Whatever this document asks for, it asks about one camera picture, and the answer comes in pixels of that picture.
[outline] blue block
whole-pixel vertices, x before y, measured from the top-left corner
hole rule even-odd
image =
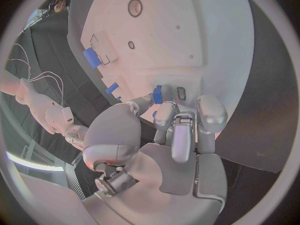
[[[154,91],[153,91],[153,98],[155,104],[162,104],[163,99],[162,99],[162,86],[158,85]]]
[[[96,67],[102,64],[102,62],[97,56],[97,53],[95,53],[95,51],[91,47],[85,50],[82,54],[92,69],[95,69]]]
[[[112,92],[114,90],[116,90],[117,88],[119,87],[119,85],[115,82],[113,85],[111,85],[110,87],[108,87],[105,92],[108,94],[108,95],[111,95]]]

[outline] small hole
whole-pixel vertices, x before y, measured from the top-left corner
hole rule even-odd
[[[141,15],[143,10],[143,5],[140,0],[130,0],[128,3],[128,12],[129,14],[136,18]]]
[[[135,49],[136,48],[135,44],[132,41],[128,42],[128,46],[129,46],[130,49]]]

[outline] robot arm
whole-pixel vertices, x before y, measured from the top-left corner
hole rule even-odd
[[[82,150],[87,127],[74,125],[74,117],[69,107],[62,107],[44,94],[35,91],[31,82],[17,78],[4,71],[0,90],[15,96],[18,103],[27,105],[32,116],[50,134],[60,133],[66,141]]]

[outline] light strip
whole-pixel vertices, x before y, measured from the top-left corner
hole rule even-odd
[[[44,171],[55,171],[55,172],[62,172],[64,171],[64,169],[61,166],[47,166],[47,165],[41,165],[38,163],[34,163],[31,161],[26,161],[24,159],[21,159],[19,157],[16,157],[12,154],[10,154],[9,152],[6,152],[7,157],[12,160],[13,162],[23,165],[25,167],[28,168],[32,168],[32,169],[38,169],[38,170],[44,170]]]

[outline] white mounting plate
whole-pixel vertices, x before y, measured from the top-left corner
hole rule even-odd
[[[233,114],[249,76],[254,24],[248,0],[140,0],[132,17],[131,0],[94,0],[81,42],[87,49],[94,33],[105,31],[117,59],[97,68],[121,101],[169,84],[184,111],[195,111],[197,98],[216,95]],[[177,87],[185,88],[179,100]],[[152,122],[155,105],[142,117]]]

